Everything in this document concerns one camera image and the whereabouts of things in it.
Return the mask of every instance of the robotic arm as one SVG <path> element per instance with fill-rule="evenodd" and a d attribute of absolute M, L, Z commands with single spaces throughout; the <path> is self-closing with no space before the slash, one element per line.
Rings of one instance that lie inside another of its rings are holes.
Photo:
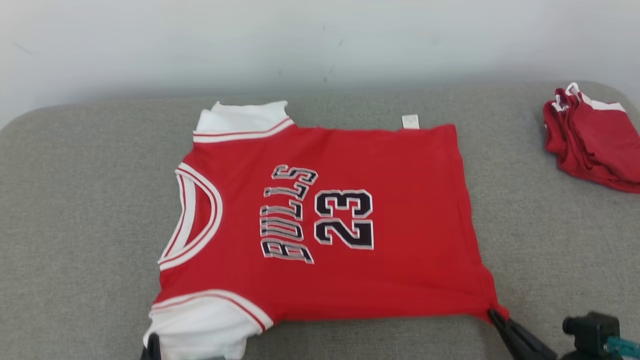
<path fill-rule="evenodd" d="M 489 310 L 489 317 L 514 360 L 558 360 L 553 350 L 519 323 L 505 320 L 494 310 Z M 575 351 L 560 360 L 640 359 L 640 344 L 620 338 L 620 322 L 613 316 L 590 312 L 564 319 L 562 328 L 575 336 Z"/>

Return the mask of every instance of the black clamp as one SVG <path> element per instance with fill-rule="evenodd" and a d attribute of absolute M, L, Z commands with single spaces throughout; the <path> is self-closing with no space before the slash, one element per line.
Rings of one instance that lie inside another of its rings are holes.
<path fill-rule="evenodd" d="M 502 341 L 514 360 L 557 360 L 558 355 L 519 323 L 505 320 L 496 310 L 489 310 Z"/>
<path fill-rule="evenodd" d="M 160 337 L 156 333 L 149 335 L 147 346 L 142 348 L 140 360 L 162 360 L 160 354 Z"/>

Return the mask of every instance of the clothing tag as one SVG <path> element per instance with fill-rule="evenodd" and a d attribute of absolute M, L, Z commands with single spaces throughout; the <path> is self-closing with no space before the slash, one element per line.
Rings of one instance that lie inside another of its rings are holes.
<path fill-rule="evenodd" d="M 420 129 L 418 114 L 402 115 L 402 127 L 405 129 Z"/>

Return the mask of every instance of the white wall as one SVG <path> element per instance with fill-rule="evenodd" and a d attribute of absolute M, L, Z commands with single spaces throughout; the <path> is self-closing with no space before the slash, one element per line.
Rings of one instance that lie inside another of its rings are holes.
<path fill-rule="evenodd" d="M 0 127 L 107 94 L 483 79 L 590 79 L 639 104 L 638 19 L 631 0 L 2 0 Z"/>

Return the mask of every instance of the bulls jersey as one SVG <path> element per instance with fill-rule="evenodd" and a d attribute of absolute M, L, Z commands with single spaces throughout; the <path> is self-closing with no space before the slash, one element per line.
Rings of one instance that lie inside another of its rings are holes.
<path fill-rule="evenodd" d="M 203 111 L 145 343 L 157 333 L 163 359 L 237 359 L 281 320 L 506 314 L 453 125 L 301 128 L 285 105 Z"/>

